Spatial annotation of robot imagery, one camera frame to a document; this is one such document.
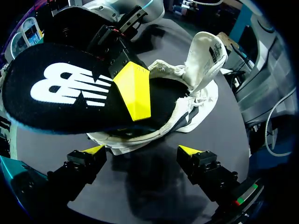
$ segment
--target white cable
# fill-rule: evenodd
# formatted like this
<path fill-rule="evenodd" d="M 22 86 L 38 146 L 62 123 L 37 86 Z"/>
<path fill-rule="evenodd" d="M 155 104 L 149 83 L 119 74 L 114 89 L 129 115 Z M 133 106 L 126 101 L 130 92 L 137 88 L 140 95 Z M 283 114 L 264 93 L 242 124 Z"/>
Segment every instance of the white cable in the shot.
<path fill-rule="evenodd" d="M 290 95 L 292 95 L 292 94 L 295 92 L 295 90 L 296 90 L 296 87 L 295 87 L 292 91 L 290 91 L 285 97 L 283 97 L 280 101 L 278 101 L 278 102 L 275 104 L 275 106 L 272 108 L 272 110 L 270 111 L 270 114 L 269 114 L 269 116 L 268 116 L 268 119 L 267 119 L 267 122 L 266 122 L 266 129 L 265 129 L 265 145 L 266 145 L 266 147 L 267 147 L 268 152 L 269 152 L 271 155 L 273 155 L 273 156 L 282 157 L 282 156 L 287 156 L 287 155 L 291 154 L 291 152 L 288 152 L 288 153 L 282 153 L 282 154 L 277 154 L 277 153 L 272 152 L 271 149 L 270 149 L 269 146 L 268 146 L 267 130 L 268 130 L 268 123 L 269 123 L 269 120 L 270 120 L 271 115 L 273 114 L 275 108 L 276 108 L 282 101 L 284 101 L 284 100 L 287 99 Z"/>
<path fill-rule="evenodd" d="M 198 2 L 198 1 L 193 1 L 193 0 L 188 0 L 188 1 L 194 2 L 199 5 L 204 5 L 204 6 L 218 6 L 223 2 L 223 0 L 219 0 L 216 3 L 204 3 L 204 2 Z"/>

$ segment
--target table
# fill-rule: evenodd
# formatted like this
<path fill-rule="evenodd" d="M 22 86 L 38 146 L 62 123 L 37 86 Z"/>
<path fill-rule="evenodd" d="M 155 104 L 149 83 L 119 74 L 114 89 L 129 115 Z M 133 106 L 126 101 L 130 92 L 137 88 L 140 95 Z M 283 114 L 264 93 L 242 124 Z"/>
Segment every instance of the table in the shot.
<path fill-rule="evenodd" d="M 187 59 L 192 37 L 175 22 L 162 19 L 140 29 L 143 32 L 134 48 L 147 66 L 156 59 L 172 65 Z M 209 201 L 198 185 L 190 184 L 176 163 L 177 146 L 214 152 L 223 166 L 239 173 L 239 181 L 246 178 L 249 166 L 249 145 L 237 101 L 222 74 L 215 81 L 218 102 L 195 130 L 171 133 L 129 154 L 107 153 L 107 162 L 94 183 L 86 185 L 68 206 L 110 223 L 208 221 L 217 204 Z M 44 174 L 62 166 L 72 150 L 96 146 L 86 134 L 47 135 L 20 127 L 15 141 L 17 158 Z"/>

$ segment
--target white logo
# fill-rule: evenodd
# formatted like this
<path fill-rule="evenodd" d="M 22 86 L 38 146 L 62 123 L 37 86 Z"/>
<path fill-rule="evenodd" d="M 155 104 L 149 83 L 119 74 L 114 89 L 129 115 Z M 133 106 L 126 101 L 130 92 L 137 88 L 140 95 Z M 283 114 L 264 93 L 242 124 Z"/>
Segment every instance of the white logo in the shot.
<path fill-rule="evenodd" d="M 71 73 L 68 79 L 61 78 L 61 74 L 65 72 Z M 51 64 L 45 69 L 43 74 L 46 79 L 35 83 L 31 88 L 30 95 L 35 100 L 50 103 L 74 104 L 81 92 L 84 98 L 105 100 L 107 98 L 106 96 L 88 91 L 108 93 L 109 90 L 107 87 L 110 87 L 111 84 L 99 79 L 110 82 L 113 81 L 106 76 L 100 75 L 99 79 L 95 82 L 91 71 L 67 63 Z M 105 86 L 106 89 L 86 83 L 102 85 Z M 58 87 L 59 89 L 56 92 L 50 92 L 51 87 Z M 92 106 L 105 106 L 104 103 L 92 100 L 87 100 L 86 103 Z"/>

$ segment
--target insole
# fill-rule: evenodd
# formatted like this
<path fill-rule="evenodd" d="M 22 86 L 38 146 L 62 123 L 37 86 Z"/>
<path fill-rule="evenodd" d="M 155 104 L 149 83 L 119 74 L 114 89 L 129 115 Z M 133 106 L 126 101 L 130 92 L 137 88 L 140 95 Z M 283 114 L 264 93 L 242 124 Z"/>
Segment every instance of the insole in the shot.
<path fill-rule="evenodd" d="M 44 43 L 16 57 L 3 84 L 9 116 L 42 132 L 73 134 L 138 127 L 157 130 L 170 118 L 187 87 L 151 79 L 151 118 L 133 122 L 108 66 L 73 47 Z"/>

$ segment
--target white sneaker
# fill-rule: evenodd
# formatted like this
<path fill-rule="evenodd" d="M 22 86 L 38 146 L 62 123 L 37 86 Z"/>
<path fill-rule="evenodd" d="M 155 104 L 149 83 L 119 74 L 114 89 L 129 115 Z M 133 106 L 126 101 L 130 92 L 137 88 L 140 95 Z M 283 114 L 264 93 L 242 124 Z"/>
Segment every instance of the white sneaker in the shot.
<path fill-rule="evenodd" d="M 172 116 L 159 130 L 139 137 L 123 139 L 105 132 L 87 135 L 100 145 L 110 147 L 114 155 L 139 149 L 168 132 L 190 132 L 213 110 L 218 99 L 218 86 L 213 80 L 227 61 L 222 41 L 207 32 L 193 38 L 185 65 L 172 66 L 156 60 L 149 66 L 149 78 L 163 77 L 177 80 L 188 87 L 190 94 L 178 98 Z"/>

